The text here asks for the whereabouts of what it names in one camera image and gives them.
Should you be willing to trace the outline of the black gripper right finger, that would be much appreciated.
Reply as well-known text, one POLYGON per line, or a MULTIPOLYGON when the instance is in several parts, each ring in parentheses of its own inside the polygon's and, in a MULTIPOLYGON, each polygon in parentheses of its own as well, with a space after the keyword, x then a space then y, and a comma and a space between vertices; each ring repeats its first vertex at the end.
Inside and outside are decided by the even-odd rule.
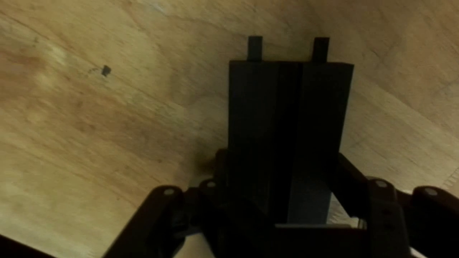
POLYGON ((459 197, 450 192, 421 185, 406 193, 338 154, 334 195, 365 222, 370 258, 408 258, 411 248, 427 258, 457 258, 459 197))

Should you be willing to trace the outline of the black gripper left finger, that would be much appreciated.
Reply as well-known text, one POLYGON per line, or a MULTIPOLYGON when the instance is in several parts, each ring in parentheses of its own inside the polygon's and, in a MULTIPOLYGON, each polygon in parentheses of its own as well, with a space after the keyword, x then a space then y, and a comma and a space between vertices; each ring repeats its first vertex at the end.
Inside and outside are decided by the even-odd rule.
POLYGON ((173 258, 196 233, 215 258, 274 258, 274 226, 223 180, 225 149, 216 152, 213 165, 213 176, 198 186, 152 189, 103 258, 173 258))

